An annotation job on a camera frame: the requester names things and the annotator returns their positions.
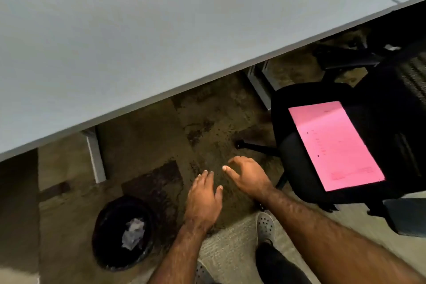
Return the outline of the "brown side panel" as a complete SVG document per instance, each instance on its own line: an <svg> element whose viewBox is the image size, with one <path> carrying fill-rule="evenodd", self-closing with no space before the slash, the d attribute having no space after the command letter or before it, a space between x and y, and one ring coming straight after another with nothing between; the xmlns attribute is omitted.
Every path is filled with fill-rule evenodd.
<svg viewBox="0 0 426 284"><path fill-rule="evenodd" d="M37 150L0 162L0 266L39 273Z"/></svg>

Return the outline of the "black office chair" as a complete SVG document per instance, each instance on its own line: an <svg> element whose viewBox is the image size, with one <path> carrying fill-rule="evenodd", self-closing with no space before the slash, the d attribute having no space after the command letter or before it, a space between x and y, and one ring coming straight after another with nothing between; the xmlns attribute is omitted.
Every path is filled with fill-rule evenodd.
<svg viewBox="0 0 426 284"><path fill-rule="evenodd" d="M336 205L363 203L395 233L426 238L426 198L403 198L426 191L426 38L391 52L354 87L298 83L280 88L271 99L276 147L243 140L235 147L279 157L284 173L276 188L289 183L300 199L329 213L338 210ZM326 190L290 109L331 102L343 105L384 180Z"/></svg>

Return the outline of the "person's left hand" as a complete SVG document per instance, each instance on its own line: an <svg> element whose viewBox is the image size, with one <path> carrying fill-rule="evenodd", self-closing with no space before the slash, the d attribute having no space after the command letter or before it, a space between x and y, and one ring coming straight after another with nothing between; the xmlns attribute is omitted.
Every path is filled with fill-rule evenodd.
<svg viewBox="0 0 426 284"><path fill-rule="evenodd" d="M207 170L199 174L187 196L184 223L194 226L205 234L216 223L221 210L215 205L214 172Z"/></svg>

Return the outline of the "crumpled white paper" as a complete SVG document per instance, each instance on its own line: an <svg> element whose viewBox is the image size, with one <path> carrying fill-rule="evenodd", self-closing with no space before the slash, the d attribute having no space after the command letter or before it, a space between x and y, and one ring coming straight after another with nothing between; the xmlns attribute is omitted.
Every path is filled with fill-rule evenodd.
<svg viewBox="0 0 426 284"><path fill-rule="evenodd" d="M133 250L144 237L145 222L141 218L133 218L126 224L126 230L121 238L121 247Z"/></svg>

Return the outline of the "pink paper sheet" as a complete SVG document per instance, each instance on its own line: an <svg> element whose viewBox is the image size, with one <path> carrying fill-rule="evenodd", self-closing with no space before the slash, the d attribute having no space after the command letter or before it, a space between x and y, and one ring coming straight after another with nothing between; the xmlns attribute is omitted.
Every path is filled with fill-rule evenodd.
<svg viewBox="0 0 426 284"><path fill-rule="evenodd" d="M288 110L325 191L385 180L341 102Z"/></svg>

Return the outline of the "person's left forearm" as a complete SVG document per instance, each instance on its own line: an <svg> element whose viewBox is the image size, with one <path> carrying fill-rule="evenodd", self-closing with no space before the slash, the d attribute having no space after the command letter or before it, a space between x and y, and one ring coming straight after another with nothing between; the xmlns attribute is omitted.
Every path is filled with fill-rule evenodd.
<svg viewBox="0 0 426 284"><path fill-rule="evenodd" d="M185 221L146 284L194 284L199 252L208 229L205 221Z"/></svg>

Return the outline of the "person's right forearm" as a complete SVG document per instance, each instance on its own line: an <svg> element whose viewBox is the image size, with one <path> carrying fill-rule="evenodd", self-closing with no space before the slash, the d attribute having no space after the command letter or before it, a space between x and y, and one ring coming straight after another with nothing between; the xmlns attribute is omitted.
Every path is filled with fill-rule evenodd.
<svg viewBox="0 0 426 284"><path fill-rule="evenodd" d="M273 186L258 201L280 222L322 284L426 284L395 254Z"/></svg>

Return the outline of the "grey perforated shoe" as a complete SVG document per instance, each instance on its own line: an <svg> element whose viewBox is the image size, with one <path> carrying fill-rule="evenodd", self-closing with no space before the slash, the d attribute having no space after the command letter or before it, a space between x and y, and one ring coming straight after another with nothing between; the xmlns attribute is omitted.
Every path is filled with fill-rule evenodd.
<svg viewBox="0 0 426 284"><path fill-rule="evenodd" d="M216 284L216 281L200 259L197 260L194 284Z"/></svg>
<svg viewBox="0 0 426 284"><path fill-rule="evenodd" d="M264 242L273 244L275 240L275 224L271 215L261 211L256 216L257 245Z"/></svg>

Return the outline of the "black chair base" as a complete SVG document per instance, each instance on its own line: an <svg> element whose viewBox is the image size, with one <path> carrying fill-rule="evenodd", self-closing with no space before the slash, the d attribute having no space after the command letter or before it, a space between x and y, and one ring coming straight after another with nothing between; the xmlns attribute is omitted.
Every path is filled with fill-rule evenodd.
<svg viewBox="0 0 426 284"><path fill-rule="evenodd" d="M375 29L354 36L346 46L320 44L312 51L312 55L321 70L327 72L374 67L402 48L402 43L392 35Z"/></svg>

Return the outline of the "grey perforated left shoe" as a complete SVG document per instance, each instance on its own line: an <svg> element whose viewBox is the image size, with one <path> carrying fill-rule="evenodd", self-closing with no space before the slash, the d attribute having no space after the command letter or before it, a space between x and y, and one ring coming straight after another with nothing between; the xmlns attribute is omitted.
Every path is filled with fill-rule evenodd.
<svg viewBox="0 0 426 284"><path fill-rule="evenodd" d="M216 281L200 259L197 260L194 284L216 284Z"/></svg>

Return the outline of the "black trash bin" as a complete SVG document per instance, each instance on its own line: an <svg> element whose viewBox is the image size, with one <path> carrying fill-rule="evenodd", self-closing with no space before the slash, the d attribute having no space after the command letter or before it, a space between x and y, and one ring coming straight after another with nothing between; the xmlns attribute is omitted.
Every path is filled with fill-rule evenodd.
<svg viewBox="0 0 426 284"><path fill-rule="evenodd" d="M121 247L126 224L133 218L145 222L145 233L133 250ZM155 218L151 207L143 200L124 195L107 203L100 211L93 230L92 250L97 264L107 271L128 270L144 261L152 252Z"/></svg>

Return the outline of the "grey perforated right shoe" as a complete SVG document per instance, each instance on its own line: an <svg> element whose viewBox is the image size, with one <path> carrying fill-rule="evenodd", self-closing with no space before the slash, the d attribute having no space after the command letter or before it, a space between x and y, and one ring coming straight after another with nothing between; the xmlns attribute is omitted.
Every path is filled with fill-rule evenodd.
<svg viewBox="0 0 426 284"><path fill-rule="evenodd" d="M271 215L261 211L256 216L257 245L264 242L273 244L275 240L275 224Z"/></svg>

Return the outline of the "white desk leg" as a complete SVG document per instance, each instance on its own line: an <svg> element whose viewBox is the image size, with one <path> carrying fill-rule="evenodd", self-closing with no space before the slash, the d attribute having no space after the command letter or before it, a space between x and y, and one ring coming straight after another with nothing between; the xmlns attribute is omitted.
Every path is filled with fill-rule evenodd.
<svg viewBox="0 0 426 284"><path fill-rule="evenodd" d="M96 127L83 130L82 134L86 138L89 155L91 159L93 174L96 184L100 184L107 180L101 149L98 140L98 133Z"/></svg>
<svg viewBox="0 0 426 284"><path fill-rule="evenodd" d="M270 60L265 60L243 70L268 112L271 110L273 94L280 89L279 81L273 76L269 67Z"/></svg>

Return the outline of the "black trouser leg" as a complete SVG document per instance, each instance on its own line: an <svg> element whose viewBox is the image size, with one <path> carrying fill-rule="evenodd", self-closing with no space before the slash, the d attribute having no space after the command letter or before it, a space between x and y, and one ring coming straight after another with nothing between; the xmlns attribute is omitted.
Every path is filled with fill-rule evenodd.
<svg viewBox="0 0 426 284"><path fill-rule="evenodd" d="M270 241L257 245L255 263L263 284L312 284L306 274L287 260Z"/></svg>

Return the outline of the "person's right hand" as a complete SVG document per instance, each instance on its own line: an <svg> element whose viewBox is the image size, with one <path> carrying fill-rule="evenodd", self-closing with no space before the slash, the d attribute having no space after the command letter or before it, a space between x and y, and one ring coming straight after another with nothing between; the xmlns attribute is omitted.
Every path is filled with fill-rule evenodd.
<svg viewBox="0 0 426 284"><path fill-rule="evenodd" d="M267 195L275 187L263 168L253 158L245 156L235 156L228 164L242 166L243 187L240 189L256 201L265 203Z"/></svg>

